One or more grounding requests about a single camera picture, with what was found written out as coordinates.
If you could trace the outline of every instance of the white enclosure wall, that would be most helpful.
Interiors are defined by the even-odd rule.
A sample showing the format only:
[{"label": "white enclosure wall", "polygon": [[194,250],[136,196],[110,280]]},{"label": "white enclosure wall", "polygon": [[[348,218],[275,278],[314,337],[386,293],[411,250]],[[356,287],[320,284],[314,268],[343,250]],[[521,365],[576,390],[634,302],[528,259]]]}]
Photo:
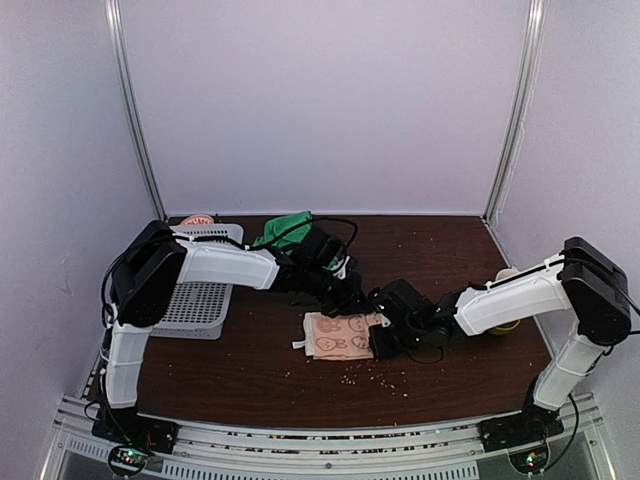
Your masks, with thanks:
[{"label": "white enclosure wall", "polygon": [[0,12],[0,476],[23,480],[96,357],[102,273],[153,213],[103,3]]},{"label": "white enclosure wall", "polygon": [[128,0],[169,213],[480,214],[527,0]]},{"label": "white enclosure wall", "polygon": [[[580,235],[622,266],[640,299],[640,3],[552,1],[524,141],[497,232],[527,266]],[[545,316],[557,349],[570,319]],[[640,328],[636,318],[634,327]],[[596,394],[624,478],[640,478],[640,339],[602,361]]]}]

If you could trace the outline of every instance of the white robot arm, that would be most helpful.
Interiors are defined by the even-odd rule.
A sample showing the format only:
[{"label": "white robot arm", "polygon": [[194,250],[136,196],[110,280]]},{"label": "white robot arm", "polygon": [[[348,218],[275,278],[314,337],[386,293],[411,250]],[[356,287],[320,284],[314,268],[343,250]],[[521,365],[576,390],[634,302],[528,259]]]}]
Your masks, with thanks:
[{"label": "white robot arm", "polygon": [[[280,270],[275,257],[267,250],[246,251],[214,242],[176,240],[176,243],[186,251],[176,285],[222,283],[268,290]],[[117,305],[111,308],[118,312]],[[111,325],[104,393],[112,409],[134,407],[138,401],[138,376],[153,325],[121,323],[117,314],[111,318]]]},{"label": "white robot arm", "polygon": [[[339,265],[334,267],[336,259]],[[149,223],[114,261],[103,282],[107,326],[100,383],[103,408],[94,434],[116,441],[134,437],[132,442],[142,445],[149,435],[175,437],[175,426],[149,423],[137,415],[136,404],[147,340],[164,317],[176,285],[222,283],[300,292],[314,296],[329,316],[371,312],[355,264],[340,239],[316,226],[285,253],[268,245],[241,245],[226,237],[186,237],[164,222]],[[112,280],[110,302],[105,292],[108,278]],[[170,451],[171,442],[163,444],[154,443],[154,449]]]},{"label": "white robot arm", "polygon": [[[570,338],[533,380],[522,413],[511,422],[492,419],[480,425],[487,451],[526,443],[540,432],[560,433],[558,409],[598,360],[631,331],[626,275],[579,237],[567,240],[562,252],[539,265],[447,294],[438,304],[402,279],[372,292],[372,301],[389,320],[386,327],[370,328],[377,358],[423,344],[442,347],[456,331],[471,337],[532,315],[574,310],[577,319]],[[508,432],[494,441],[500,429]]]}]

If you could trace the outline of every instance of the dark brown tabletop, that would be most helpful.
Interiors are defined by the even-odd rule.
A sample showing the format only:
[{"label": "dark brown tabletop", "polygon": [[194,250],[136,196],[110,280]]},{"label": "dark brown tabletop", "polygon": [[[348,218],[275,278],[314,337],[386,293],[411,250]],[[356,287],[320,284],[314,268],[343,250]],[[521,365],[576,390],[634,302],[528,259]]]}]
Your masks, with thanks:
[{"label": "dark brown tabletop", "polygon": [[[504,268],[478,218],[350,217],[360,234],[350,253],[365,290],[403,277],[437,301]],[[245,228],[245,241],[267,220],[225,218]],[[326,225],[347,238],[348,226]],[[533,320],[497,337],[458,338],[433,365],[406,356],[389,360],[311,360],[302,340],[309,307],[290,297],[236,287],[216,341],[152,338],[139,384],[141,412],[262,427],[405,425],[495,414],[521,407],[549,355]],[[437,359],[425,349],[418,360]]]}]

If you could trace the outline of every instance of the green cloth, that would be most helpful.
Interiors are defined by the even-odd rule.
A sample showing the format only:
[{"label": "green cloth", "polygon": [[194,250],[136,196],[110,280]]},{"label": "green cloth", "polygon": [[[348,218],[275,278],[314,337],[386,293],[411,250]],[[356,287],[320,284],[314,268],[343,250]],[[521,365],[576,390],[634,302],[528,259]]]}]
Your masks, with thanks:
[{"label": "green cloth", "polygon": [[[300,212],[269,220],[264,225],[264,235],[262,237],[258,237],[253,244],[257,246],[269,243],[288,228],[300,225],[303,222],[310,222],[311,218],[311,212]],[[309,233],[309,230],[311,230],[311,223],[307,223],[306,225],[289,232],[273,245],[286,250],[288,246],[300,243],[305,235]]]}]

